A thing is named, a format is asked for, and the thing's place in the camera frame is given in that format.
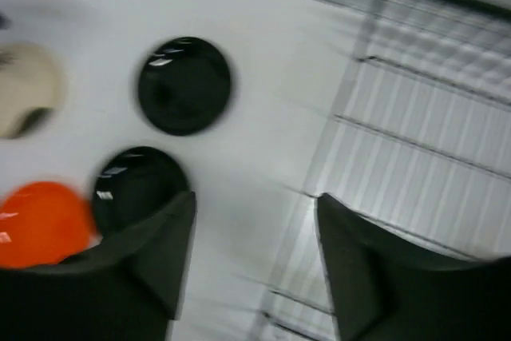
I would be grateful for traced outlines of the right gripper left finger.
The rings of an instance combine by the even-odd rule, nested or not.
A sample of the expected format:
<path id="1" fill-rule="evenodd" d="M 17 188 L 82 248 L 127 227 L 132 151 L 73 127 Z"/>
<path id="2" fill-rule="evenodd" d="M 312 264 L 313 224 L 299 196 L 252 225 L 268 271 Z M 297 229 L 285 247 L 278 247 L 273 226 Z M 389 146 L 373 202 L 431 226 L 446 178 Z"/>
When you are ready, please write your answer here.
<path id="1" fill-rule="evenodd" d="M 148 218 L 104 238 L 93 248 L 66 258 L 62 264 L 96 266 L 117 261 L 149 291 L 170 320 L 177 320 L 195 222 L 196 194 L 180 192 Z"/>

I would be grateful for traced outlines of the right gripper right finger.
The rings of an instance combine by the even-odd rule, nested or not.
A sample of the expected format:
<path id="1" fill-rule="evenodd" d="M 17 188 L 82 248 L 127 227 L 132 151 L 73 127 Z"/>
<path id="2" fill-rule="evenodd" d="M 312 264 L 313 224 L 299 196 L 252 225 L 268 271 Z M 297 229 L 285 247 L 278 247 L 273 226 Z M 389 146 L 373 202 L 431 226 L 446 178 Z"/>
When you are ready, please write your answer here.
<path id="1" fill-rule="evenodd" d="M 510 258 L 460 260 L 316 203 L 319 245 L 342 340 L 508 340 Z"/>

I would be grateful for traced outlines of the orange plate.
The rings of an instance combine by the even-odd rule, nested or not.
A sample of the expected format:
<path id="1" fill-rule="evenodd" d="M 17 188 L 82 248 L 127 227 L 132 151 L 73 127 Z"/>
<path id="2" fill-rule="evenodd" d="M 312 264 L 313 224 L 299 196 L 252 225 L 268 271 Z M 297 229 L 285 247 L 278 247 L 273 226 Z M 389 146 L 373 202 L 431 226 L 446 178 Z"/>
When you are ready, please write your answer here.
<path id="1" fill-rule="evenodd" d="M 1 201 L 1 266 L 57 264 L 86 250 L 97 231 L 89 203 L 56 181 L 35 181 Z"/>

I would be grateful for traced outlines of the cream plate with black patch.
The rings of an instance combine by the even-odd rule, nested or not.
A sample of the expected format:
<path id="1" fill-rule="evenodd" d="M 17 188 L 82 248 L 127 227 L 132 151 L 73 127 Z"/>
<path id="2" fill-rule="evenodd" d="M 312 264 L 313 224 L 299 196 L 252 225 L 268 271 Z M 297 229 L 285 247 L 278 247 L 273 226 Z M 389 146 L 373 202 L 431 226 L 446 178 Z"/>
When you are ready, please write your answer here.
<path id="1" fill-rule="evenodd" d="M 61 106 L 67 79 L 52 50 L 33 42 L 1 45 L 1 138 L 39 128 Z"/>

